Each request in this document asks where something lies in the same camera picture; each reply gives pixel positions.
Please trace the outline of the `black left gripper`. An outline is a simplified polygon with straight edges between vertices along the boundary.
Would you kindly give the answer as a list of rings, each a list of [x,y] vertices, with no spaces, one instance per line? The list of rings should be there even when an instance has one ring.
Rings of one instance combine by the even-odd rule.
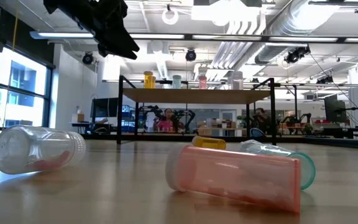
[[[135,60],[139,46],[124,27],[126,3],[122,0],[44,0],[49,14],[57,9],[81,28],[97,31],[98,52]]]

